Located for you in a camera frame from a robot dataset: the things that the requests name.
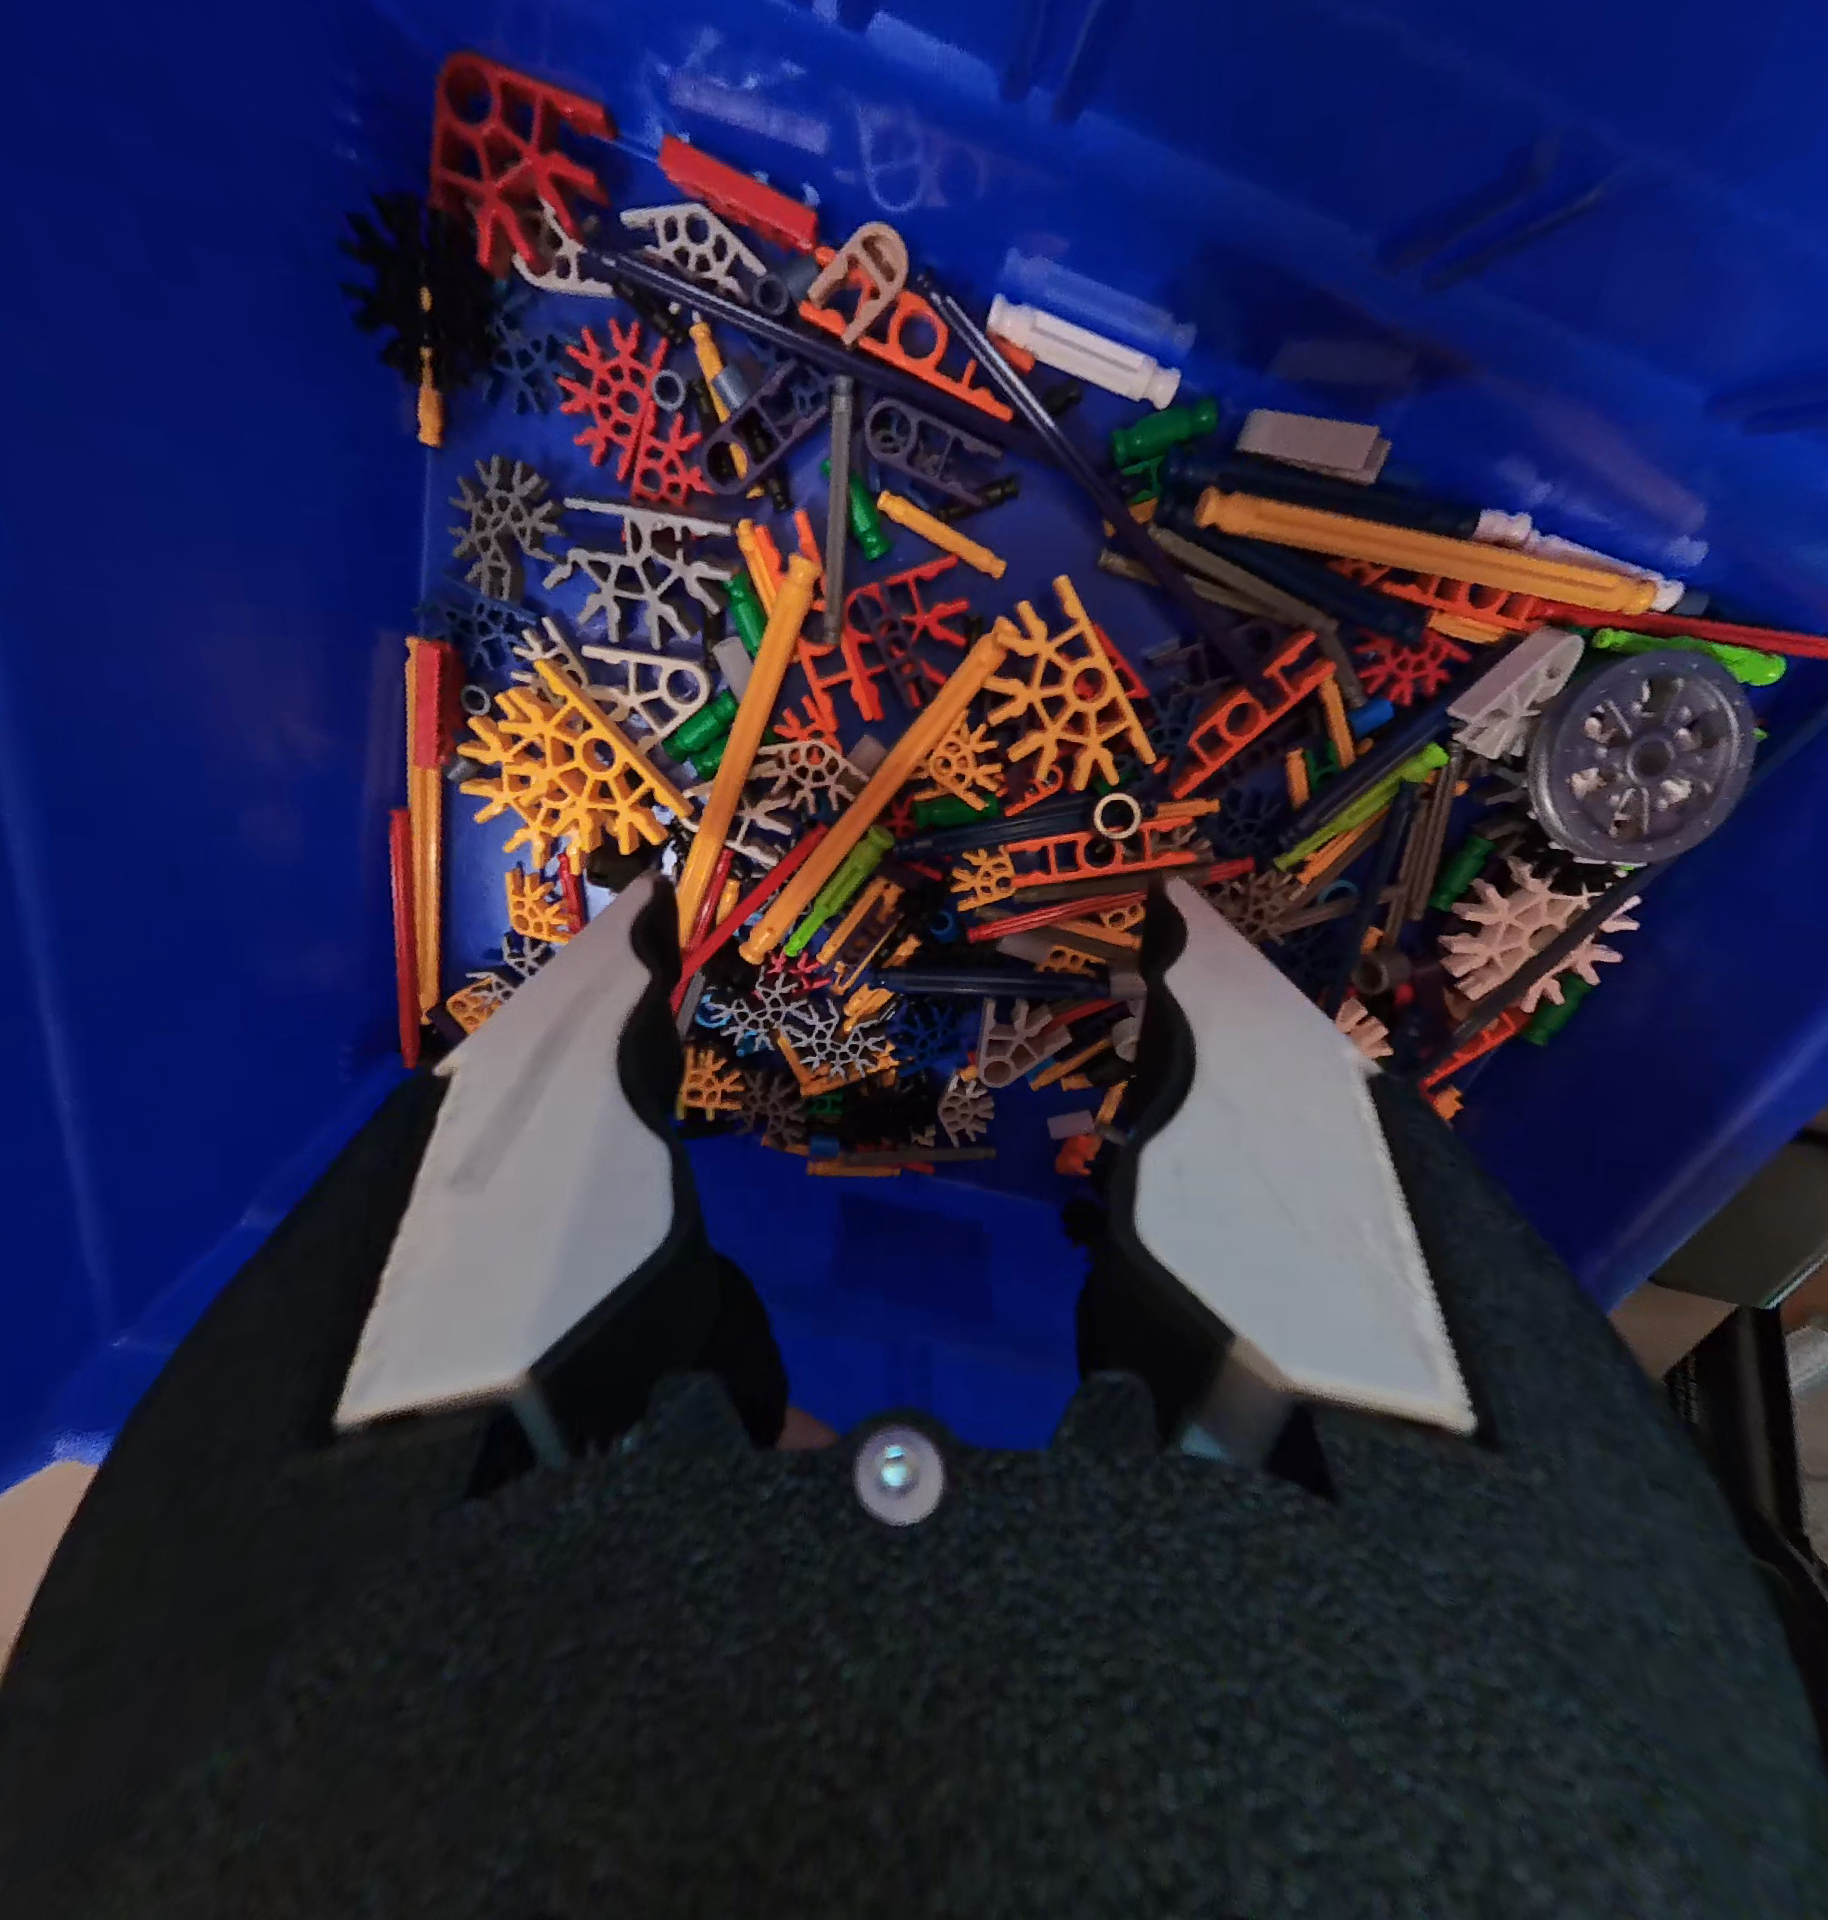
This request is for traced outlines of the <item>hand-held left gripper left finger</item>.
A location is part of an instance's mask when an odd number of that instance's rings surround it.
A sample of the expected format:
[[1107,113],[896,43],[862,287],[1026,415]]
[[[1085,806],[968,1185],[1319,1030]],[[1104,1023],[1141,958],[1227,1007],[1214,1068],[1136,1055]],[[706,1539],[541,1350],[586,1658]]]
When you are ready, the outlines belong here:
[[778,1343],[673,1133],[677,958],[671,884],[636,874],[436,1065],[335,1434],[483,1411],[564,1468],[709,1372],[751,1444],[785,1438]]

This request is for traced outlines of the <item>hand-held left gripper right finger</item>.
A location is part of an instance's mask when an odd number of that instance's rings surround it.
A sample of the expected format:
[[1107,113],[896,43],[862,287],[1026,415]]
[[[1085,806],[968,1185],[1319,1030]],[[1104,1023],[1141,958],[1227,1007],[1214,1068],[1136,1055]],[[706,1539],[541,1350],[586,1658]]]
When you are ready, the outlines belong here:
[[1141,1047],[1097,1160],[1085,1372],[1173,1444],[1261,1466],[1309,1404],[1471,1438],[1375,1065],[1191,884],[1141,930]]

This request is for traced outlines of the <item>pile of colourful construction pieces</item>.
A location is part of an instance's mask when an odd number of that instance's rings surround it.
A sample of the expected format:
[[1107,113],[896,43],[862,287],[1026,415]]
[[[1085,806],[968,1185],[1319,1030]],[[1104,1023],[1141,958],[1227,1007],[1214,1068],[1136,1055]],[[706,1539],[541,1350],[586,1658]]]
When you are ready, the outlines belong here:
[[[888,185],[825,203],[610,118],[610,203],[493,275],[468,384],[410,384],[451,494],[388,815],[404,1065],[663,870],[686,1138],[1091,1188],[1150,891],[1190,878],[1456,1121],[1494,1055],[1561,1039],[1690,857],[1543,835],[1550,697],[1617,654],[1716,659],[1748,788],[1828,724],[1828,632],[1704,591],[1690,539],[1630,558],[1451,494],[1381,423],[1236,396],[1191,319],[1039,244],[974,301],[914,211],[991,185],[978,157],[862,129]],[[906,287],[842,351],[794,304],[868,222]],[[1178,364],[1173,405],[986,338],[991,296]]]

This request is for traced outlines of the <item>blue plastic bin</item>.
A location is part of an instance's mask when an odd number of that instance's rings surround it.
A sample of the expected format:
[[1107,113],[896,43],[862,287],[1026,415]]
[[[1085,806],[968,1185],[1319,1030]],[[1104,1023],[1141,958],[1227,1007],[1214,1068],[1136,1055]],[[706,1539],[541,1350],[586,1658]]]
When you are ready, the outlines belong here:
[[[451,481],[340,296],[451,51],[1828,634],[1828,5],[0,5],[0,1490],[399,1077]],[[1613,1306],[1828,1106],[1828,729],[1463,1139]]]

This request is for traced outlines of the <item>dark furniture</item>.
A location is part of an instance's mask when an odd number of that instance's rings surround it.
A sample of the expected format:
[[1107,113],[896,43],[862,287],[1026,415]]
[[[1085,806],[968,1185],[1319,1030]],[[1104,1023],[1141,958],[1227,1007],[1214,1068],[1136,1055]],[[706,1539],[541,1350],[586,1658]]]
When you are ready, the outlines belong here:
[[1828,1564],[1808,1535],[1785,1303],[1828,1260],[1828,1138],[1785,1145],[1656,1274],[1729,1318],[1665,1372],[1774,1598],[1828,1767]]

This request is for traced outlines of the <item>grey toy wheel hub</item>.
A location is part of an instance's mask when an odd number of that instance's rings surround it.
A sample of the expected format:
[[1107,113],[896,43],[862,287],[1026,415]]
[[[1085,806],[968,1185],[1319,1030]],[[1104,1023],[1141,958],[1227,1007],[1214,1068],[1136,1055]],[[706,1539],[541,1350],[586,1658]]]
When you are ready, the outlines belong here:
[[1647,869],[1694,852],[1743,804],[1756,710],[1694,652],[1617,654],[1580,676],[1527,744],[1527,804],[1576,861]]

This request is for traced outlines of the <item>white plastic rod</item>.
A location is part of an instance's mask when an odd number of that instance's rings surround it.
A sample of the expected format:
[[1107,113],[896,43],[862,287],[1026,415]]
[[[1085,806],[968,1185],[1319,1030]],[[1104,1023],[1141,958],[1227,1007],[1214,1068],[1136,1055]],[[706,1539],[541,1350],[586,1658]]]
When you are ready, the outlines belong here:
[[1179,390],[1178,364],[1026,301],[991,296],[982,324],[1032,361],[1153,408],[1170,408]]

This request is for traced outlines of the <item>black spiky round connector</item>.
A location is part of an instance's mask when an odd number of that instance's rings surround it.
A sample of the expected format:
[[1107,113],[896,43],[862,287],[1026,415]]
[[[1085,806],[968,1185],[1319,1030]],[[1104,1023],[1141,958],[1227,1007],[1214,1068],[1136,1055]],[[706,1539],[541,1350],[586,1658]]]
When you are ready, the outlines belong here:
[[417,192],[372,192],[351,211],[340,254],[359,265],[340,282],[352,324],[404,384],[428,373],[451,393],[491,364],[498,291],[453,217]]

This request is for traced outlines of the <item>tan clip connector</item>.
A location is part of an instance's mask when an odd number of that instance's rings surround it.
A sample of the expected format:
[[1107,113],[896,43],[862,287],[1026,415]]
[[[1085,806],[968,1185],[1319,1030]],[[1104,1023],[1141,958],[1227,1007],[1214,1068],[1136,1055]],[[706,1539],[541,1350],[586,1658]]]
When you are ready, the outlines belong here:
[[888,222],[858,225],[839,250],[820,250],[794,314],[856,351],[906,287],[906,244]]

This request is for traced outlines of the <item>large red fan connector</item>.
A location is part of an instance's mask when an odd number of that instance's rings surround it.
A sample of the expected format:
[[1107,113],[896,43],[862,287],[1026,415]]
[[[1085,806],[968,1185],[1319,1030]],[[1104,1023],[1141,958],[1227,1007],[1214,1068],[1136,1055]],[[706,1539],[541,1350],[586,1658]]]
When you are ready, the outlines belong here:
[[573,231],[610,203],[590,142],[614,142],[608,104],[453,51],[436,72],[428,207],[468,225],[491,275],[539,268],[552,256],[545,217]]

